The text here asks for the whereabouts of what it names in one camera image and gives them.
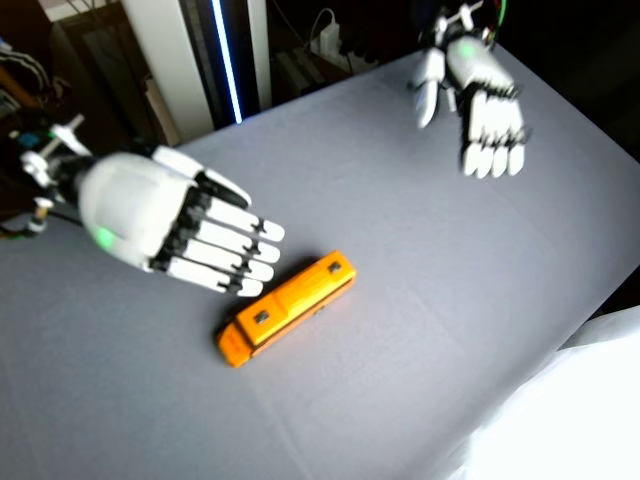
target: led light strip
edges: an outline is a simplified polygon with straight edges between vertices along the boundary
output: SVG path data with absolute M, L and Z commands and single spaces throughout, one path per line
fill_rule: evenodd
M 227 32 L 224 28 L 224 20 L 222 18 L 222 7 L 220 0 L 211 0 L 213 5 L 213 15 L 216 20 L 216 28 L 218 30 L 218 39 L 220 40 L 220 50 L 222 50 L 222 60 L 224 61 L 224 69 L 227 73 L 227 83 L 229 84 L 229 93 L 231 94 L 231 103 L 233 105 L 233 114 L 236 117 L 236 123 L 242 123 L 242 113 L 240 112 L 240 102 L 238 101 L 238 92 L 236 91 L 236 80 L 233 76 L 233 67 L 231 66 L 231 55 L 229 54 L 229 45 L 227 44 Z

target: green light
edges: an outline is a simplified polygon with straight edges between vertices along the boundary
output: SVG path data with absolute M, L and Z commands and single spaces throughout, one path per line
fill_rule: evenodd
M 476 54 L 476 49 L 473 48 L 472 45 L 461 45 L 460 46 L 460 55 L 465 58 L 473 57 Z
M 116 241 L 115 234 L 106 228 L 99 228 L 96 230 L 94 238 L 96 243 L 104 250 L 110 250 L 113 243 Z

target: toy vehicle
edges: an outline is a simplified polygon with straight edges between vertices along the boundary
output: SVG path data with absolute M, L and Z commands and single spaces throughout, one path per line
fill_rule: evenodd
M 332 252 L 233 317 L 218 334 L 220 351 L 240 367 L 353 286 L 356 270 Z

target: gray table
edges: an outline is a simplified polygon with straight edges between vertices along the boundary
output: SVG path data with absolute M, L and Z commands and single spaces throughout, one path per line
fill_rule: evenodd
M 280 272 L 341 249 L 347 296 L 240 370 L 232 297 L 52 222 L 0 248 L 0 478 L 425 478 L 640 263 L 640 167 L 510 55 L 525 170 L 458 170 L 414 126 L 415 57 L 184 148 L 287 228 Z

